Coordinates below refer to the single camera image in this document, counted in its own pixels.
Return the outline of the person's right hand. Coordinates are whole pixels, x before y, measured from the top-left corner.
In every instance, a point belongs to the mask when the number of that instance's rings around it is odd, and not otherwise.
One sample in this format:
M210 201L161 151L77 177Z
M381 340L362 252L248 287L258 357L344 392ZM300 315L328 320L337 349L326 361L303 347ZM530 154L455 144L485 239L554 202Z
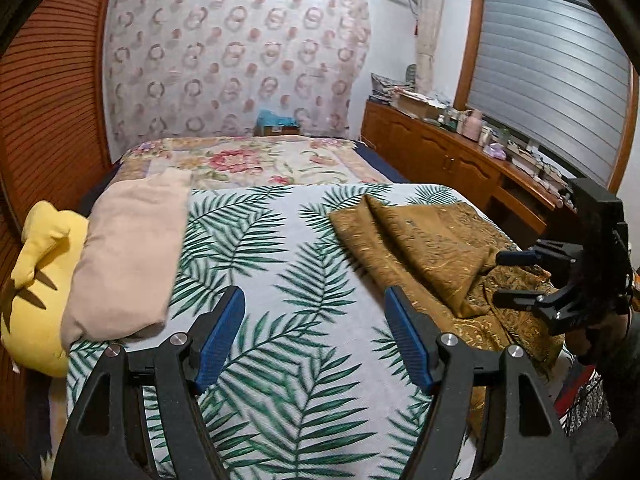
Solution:
M609 313L599 324L565 334L567 349L582 365L597 365L626 339L634 312Z

